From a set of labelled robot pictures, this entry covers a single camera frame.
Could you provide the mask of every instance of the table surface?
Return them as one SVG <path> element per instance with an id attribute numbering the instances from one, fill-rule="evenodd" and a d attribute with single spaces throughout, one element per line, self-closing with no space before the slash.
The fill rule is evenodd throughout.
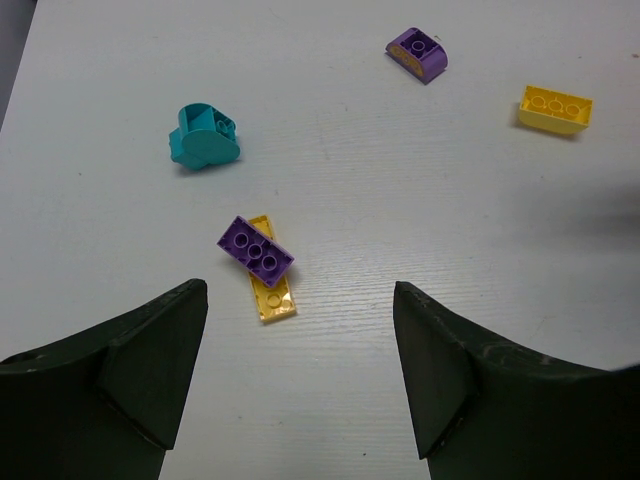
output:
<path id="1" fill-rule="evenodd" d="M 424 479 L 392 324 L 396 280 L 541 352 L 638 360 L 637 0 L 48 0 L 0 136 L 0 351 L 191 277 L 209 317 L 161 478 Z M 386 44 L 437 35 L 423 86 Z M 515 120 L 526 84 L 593 98 L 567 139 Z M 186 173 L 177 112 L 238 125 Z M 258 321 L 216 245 L 268 214 L 298 315 Z"/>

